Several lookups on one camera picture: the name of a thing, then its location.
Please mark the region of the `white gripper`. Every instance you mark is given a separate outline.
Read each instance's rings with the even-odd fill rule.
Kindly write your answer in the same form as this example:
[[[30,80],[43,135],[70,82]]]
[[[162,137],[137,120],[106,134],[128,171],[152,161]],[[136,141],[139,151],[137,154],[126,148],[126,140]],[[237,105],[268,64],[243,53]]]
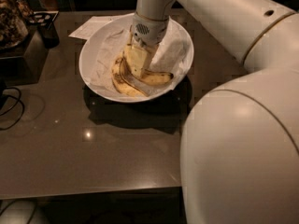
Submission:
[[[169,19],[155,21],[134,14],[131,33],[136,42],[149,47],[132,45],[128,48],[128,65],[135,77],[142,77],[164,39]]]

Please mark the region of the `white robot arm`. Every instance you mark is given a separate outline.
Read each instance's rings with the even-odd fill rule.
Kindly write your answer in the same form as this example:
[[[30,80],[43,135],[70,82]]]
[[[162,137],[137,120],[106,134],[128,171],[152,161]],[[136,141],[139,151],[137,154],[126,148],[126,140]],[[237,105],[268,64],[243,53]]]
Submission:
[[[271,0],[137,0],[133,34],[161,41],[179,2],[247,70],[187,117],[180,172],[188,224],[299,224],[298,14]]]

